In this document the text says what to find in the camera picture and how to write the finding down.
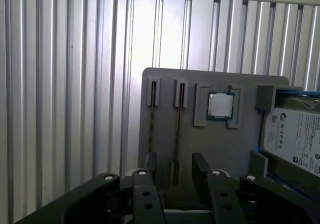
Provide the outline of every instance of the corrugated metal wall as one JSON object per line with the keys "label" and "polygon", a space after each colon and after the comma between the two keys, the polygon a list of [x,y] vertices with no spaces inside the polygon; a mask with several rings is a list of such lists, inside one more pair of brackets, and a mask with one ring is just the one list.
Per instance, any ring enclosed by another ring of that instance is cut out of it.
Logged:
{"label": "corrugated metal wall", "polygon": [[320,0],[0,0],[0,222],[137,166],[145,68],[318,91],[319,52]]}

